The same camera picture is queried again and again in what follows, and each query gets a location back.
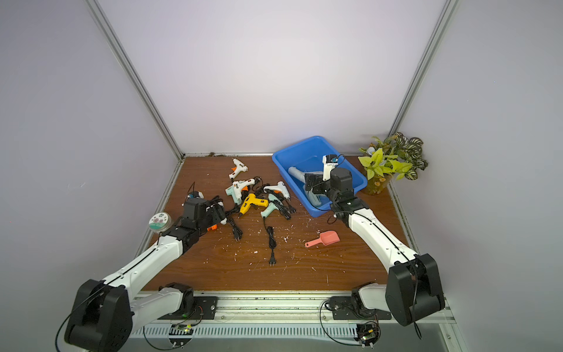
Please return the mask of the large mint green glue gun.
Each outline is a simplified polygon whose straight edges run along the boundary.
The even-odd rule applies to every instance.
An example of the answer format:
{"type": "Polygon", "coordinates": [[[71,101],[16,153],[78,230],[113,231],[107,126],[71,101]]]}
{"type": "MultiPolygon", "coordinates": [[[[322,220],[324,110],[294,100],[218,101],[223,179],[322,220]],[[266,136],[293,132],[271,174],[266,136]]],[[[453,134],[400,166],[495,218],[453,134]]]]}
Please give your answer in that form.
{"type": "Polygon", "coordinates": [[[328,200],[324,194],[314,194],[313,191],[306,191],[306,197],[315,208],[320,208],[328,200]]]}

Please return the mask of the large white glue gun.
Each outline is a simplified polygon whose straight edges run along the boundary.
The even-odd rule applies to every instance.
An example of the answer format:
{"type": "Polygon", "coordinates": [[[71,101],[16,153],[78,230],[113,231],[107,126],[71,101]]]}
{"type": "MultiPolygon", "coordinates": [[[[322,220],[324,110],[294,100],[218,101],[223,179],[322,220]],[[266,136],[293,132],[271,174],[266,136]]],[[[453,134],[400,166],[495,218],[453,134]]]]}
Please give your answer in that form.
{"type": "Polygon", "coordinates": [[[290,167],[288,173],[302,183],[306,183],[306,176],[308,175],[323,175],[323,171],[303,172],[296,167],[290,167]]]}

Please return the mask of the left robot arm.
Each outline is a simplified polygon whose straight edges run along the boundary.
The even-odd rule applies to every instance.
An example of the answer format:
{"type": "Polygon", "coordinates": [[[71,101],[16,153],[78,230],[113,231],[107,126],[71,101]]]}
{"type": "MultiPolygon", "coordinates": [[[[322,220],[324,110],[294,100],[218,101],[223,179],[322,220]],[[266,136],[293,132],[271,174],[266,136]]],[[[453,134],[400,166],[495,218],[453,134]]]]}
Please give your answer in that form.
{"type": "Polygon", "coordinates": [[[87,280],[77,291],[71,313],[58,330],[64,341],[84,351],[118,351],[130,335],[166,315],[189,318],[196,310],[194,291],[172,283],[138,299],[137,294],[171,262],[184,255],[208,231],[225,224],[220,197],[207,200],[192,192],[177,220],[153,215],[149,228],[158,239],[146,251],[102,280],[87,280]]]}

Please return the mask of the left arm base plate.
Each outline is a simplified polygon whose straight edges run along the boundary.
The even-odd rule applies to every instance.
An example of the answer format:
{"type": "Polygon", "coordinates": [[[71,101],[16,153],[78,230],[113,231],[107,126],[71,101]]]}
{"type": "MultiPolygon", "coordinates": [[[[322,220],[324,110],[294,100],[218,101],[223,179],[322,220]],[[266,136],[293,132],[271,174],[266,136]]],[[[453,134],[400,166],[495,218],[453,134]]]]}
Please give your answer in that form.
{"type": "Polygon", "coordinates": [[[195,296],[191,307],[180,308],[176,312],[160,317],[159,321],[164,320],[204,320],[212,321],[216,316],[218,306],[218,296],[195,296]]]}

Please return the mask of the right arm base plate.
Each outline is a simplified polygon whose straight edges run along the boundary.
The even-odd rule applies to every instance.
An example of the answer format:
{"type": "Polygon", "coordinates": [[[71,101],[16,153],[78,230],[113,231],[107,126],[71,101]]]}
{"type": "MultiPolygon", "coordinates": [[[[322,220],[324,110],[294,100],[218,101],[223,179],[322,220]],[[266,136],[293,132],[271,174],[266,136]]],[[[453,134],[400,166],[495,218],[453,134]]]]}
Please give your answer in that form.
{"type": "Polygon", "coordinates": [[[333,296],[325,304],[325,308],[331,312],[334,320],[391,320],[390,312],[368,309],[355,296],[333,296]]]}

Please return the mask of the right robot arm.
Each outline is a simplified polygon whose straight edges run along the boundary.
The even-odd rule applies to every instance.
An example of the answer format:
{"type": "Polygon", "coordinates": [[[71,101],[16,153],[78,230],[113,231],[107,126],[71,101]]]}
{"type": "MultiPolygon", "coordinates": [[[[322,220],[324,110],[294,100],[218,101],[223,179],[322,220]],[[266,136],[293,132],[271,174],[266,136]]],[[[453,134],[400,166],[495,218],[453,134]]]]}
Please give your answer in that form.
{"type": "Polygon", "coordinates": [[[369,284],[357,290],[363,308],[390,312],[402,326],[445,308],[437,262],[406,246],[378,220],[354,193],[349,170],[337,167],[328,175],[306,173],[304,180],[306,191],[330,199],[335,217],[369,246],[388,273],[385,289],[369,284]]]}

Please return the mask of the white glue gun orange trigger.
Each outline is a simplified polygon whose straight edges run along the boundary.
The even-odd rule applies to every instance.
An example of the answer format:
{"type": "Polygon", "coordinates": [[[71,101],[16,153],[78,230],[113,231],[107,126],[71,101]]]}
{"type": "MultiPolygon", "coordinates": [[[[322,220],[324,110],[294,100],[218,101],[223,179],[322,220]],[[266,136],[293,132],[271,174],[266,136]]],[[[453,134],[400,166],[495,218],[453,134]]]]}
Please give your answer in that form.
{"type": "Polygon", "coordinates": [[[237,180],[233,182],[233,194],[237,199],[242,197],[242,191],[245,187],[255,185],[256,181],[254,178],[248,180],[237,180]]]}

